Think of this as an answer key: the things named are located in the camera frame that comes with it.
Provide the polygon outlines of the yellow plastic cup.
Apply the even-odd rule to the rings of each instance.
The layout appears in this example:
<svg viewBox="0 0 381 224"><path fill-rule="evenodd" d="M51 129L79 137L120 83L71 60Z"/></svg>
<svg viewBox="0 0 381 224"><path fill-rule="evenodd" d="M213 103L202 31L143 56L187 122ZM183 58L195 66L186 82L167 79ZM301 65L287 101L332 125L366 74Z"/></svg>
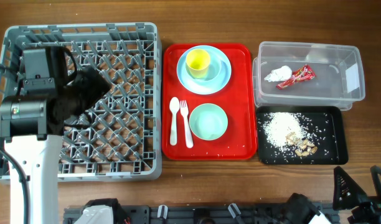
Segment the yellow plastic cup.
<svg viewBox="0 0 381 224"><path fill-rule="evenodd" d="M186 55L186 65L193 78L205 78L207 76L211 57L204 49L192 49Z"/></svg>

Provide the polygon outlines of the rice and peanut leftovers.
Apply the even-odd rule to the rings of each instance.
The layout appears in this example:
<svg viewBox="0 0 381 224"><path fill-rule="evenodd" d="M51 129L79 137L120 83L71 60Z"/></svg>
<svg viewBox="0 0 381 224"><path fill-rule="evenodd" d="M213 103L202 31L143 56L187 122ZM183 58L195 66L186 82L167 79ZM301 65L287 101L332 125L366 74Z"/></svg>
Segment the rice and peanut leftovers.
<svg viewBox="0 0 381 224"><path fill-rule="evenodd" d="M331 132L327 113L262 113L257 120L260 152L274 160L306 159L322 151Z"/></svg>

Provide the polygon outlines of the clear plastic bin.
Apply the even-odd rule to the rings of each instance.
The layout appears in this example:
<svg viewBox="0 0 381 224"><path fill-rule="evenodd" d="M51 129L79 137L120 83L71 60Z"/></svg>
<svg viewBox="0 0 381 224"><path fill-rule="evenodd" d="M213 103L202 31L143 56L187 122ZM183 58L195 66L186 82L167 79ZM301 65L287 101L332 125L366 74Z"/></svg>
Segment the clear plastic bin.
<svg viewBox="0 0 381 224"><path fill-rule="evenodd" d="M274 69L292 71L309 65L316 77L283 90L265 77ZM256 106L336 106L349 110L365 98L365 78L360 51L351 45L264 41L253 60Z"/></svg>

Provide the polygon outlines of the white plastic fork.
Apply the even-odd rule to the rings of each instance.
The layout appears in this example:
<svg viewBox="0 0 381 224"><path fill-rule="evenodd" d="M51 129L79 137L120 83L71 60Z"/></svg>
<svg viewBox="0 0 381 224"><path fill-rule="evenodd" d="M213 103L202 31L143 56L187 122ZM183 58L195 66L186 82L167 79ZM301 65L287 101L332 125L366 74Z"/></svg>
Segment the white plastic fork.
<svg viewBox="0 0 381 224"><path fill-rule="evenodd" d="M186 100L180 101L180 112L181 112L181 115L184 119L184 131L185 131L186 147L187 148L193 148L194 143L193 143L193 139L192 139L191 129L189 126L189 120L188 120L189 109L188 109L188 105L187 105Z"/></svg>

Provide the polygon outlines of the white plastic spoon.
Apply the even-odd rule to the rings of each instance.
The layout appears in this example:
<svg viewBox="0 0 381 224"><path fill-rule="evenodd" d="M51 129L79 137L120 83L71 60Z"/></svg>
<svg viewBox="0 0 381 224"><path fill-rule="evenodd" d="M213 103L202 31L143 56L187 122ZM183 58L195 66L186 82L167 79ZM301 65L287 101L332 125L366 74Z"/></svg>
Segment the white plastic spoon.
<svg viewBox="0 0 381 224"><path fill-rule="evenodd" d="M179 111L179 109L179 99L177 97L171 98L169 110L172 113L172 121L169 143L172 146L175 146L177 144L177 112Z"/></svg>

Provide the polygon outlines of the light blue round plate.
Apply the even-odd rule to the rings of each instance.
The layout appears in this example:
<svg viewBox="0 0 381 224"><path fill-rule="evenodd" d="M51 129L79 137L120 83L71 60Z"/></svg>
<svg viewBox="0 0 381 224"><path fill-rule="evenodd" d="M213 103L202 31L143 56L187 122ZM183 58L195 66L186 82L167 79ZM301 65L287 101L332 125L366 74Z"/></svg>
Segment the light blue round plate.
<svg viewBox="0 0 381 224"><path fill-rule="evenodd" d="M211 85L207 85L207 86L198 85L190 79L190 76L187 73L186 55L192 49L198 49L198 48L208 51L208 53L211 55L216 55L222 61L222 70L219 73L219 79L215 83L212 83ZM215 48L209 45L198 45L196 47L190 48L189 50L186 50L181 55L177 63L177 68L176 68L177 77L180 83L182 84L182 86L185 89L193 93L196 93L198 95L210 95L220 91L228 83L231 77L231 72L232 72L232 67L228 57L218 48Z"/></svg>

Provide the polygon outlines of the red snack wrapper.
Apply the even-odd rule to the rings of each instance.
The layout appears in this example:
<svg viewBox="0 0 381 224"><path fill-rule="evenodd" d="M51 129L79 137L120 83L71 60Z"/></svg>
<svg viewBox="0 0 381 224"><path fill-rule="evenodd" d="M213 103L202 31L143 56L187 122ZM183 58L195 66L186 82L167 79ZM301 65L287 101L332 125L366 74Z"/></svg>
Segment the red snack wrapper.
<svg viewBox="0 0 381 224"><path fill-rule="evenodd" d="M277 84L277 89L282 90L287 88L295 83L305 82L308 80L312 80L316 77L315 72L309 65L304 65L303 67L297 69L297 71L293 72L290 78L282 83Z"/></svg>

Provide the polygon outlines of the red plastic serving tray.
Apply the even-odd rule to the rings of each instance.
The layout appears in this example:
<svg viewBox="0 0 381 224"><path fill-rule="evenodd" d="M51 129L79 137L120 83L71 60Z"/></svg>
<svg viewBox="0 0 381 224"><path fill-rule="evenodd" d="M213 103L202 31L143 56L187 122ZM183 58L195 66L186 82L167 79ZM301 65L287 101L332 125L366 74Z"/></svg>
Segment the red plastic serving tray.
<svg viewBox="0 0 381 224"><path fill-rule="evenodd" d="M176 67L181 55L193 44L173 44L164 53L162 69L162 151L179 161L244 160L256 153L257 136L250 51L239 43L214 43L229 59L232 72L226 86L211 95L197 95L186 90L178 80ZM228 128L222 137L204 141L194 137L194 147L185 144L184 121L177 115L177 144L170 145L171 98L187 101L190 110L203 103L220 106L228 116Z"/></svg>

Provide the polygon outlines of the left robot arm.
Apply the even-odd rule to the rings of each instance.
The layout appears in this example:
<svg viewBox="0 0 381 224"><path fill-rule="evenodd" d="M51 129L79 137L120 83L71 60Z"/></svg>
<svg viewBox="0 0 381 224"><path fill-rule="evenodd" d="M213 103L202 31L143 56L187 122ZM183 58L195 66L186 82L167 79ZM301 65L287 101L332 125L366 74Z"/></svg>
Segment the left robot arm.
<svg viewBox="0 0 381 224"><path fill-rule="evenodd" d="M1 149L9 162L10 222L57 223L58 160L65 121L80 116L109 92L91 67L68 73L65 47L23 51L25 77L0 105Z"/></svg>

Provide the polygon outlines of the black plastic tray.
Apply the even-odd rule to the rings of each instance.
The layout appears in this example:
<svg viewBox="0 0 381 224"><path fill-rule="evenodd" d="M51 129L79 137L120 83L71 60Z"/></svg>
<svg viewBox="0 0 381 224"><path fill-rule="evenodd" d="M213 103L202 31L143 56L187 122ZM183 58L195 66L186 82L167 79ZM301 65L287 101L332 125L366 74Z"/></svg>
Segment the black plastic tray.
<svg viewBox="0 0 381 224"><path fill-rule="evenodd" d="M271 157L266 157L260 152L261 140L258 133L259 127L257 124L257 138L258 138L258 157L260 161L267 165L298 165L298 164L317 164L317 165L343 165L349 160L347 151L346 135L344 132L344 124L342 119L342 113L339 108L335 106L262 106L256 111L256 123L259 115L262 113L273 112L290 112L290 113L311 113L313 115L318 113L327 113L331 122L329 139L324 141L324 148L329 151L328 155L324 155L322 151L319 151L316 156L306 159L291 159L289 162L285 162L283 159L274 160Z"/></svg>

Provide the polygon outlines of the mint green bowl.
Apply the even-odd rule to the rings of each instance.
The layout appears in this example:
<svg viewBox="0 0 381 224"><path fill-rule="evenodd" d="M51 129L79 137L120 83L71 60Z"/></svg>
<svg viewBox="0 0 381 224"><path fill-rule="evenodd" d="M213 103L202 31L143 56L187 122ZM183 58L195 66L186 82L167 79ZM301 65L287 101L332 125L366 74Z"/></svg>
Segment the mint green bowl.
<svg viewBox="0 0 381 224"><path fill-rule="evenodd" d="M204 103L195 107L189 118L190 130L201 140L214 141L228 128L228 116L218 105Z"/></svg>

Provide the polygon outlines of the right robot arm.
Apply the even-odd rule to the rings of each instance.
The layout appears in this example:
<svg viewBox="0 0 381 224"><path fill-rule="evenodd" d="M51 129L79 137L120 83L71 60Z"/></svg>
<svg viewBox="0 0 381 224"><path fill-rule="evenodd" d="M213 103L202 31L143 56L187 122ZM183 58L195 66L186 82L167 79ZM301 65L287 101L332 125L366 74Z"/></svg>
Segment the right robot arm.
<svg viewBox="0 0 381 224"><path fill-rule="evenodd" d="M381 168L370 168L375 196L369 196L341 167L334 168L332 209L350 210L349 223L381 223ZM280 223L330 223L325 214L304 195L294 193L283 205Z"/></svg>

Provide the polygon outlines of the grey plastic dishwasher rack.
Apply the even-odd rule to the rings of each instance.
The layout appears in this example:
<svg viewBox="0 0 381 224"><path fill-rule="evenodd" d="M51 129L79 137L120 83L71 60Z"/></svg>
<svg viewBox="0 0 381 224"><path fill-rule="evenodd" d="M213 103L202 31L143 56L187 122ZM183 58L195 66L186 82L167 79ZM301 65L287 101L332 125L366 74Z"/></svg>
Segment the grey plastic dishwasher rack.
<svg viewBox="0 0 381 224"><path fill-rule="evenodd" d="M22 52L69 49L68 72L93 67L110 91L68 121L59 157L61 182L154 180L162 172L162 46L151 22L12 26L0 56L0 104L24 78Z"/></svg>

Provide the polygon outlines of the white tissue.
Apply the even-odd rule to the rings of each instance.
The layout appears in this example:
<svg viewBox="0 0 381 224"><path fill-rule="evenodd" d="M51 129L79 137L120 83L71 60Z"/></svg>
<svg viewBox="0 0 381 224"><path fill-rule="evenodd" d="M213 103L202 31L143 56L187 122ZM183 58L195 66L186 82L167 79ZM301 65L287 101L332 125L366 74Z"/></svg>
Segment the white tissue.
<svg viewBox="0 0 381 224"><path fill-rule="evenodd" d="M277 69L274 69L272 70L265 78L264 78L264 81L268 81L268 82L283 82L283 81L286 81L288 79L290 79L290 77L292 76L292 69L287 66L287 65L284 65L280 68L277 68Z"/></svg>

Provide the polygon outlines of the light blue bowl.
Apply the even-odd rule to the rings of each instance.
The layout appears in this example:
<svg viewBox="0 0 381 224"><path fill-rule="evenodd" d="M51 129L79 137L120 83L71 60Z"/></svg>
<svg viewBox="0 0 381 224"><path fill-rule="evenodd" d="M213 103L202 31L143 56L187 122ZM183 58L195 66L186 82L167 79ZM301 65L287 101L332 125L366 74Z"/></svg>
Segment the light blue bowl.
<svg viewBox="0 0 381 224"><path fill-rule="evenodd" d="M215 83L219 79L219 73L222 70L222 61L216 55L210 54L210 57L211 57L211 62L210 62L210 66L209 66L207 76L205 78L201 78L201 79L193 78L190 75L188 68L187 68L187 65L186 65L187 73L189 74L190 79L194 83L196 83L198 85L207 86L207 85L211 85L212 83Z"/></svg>

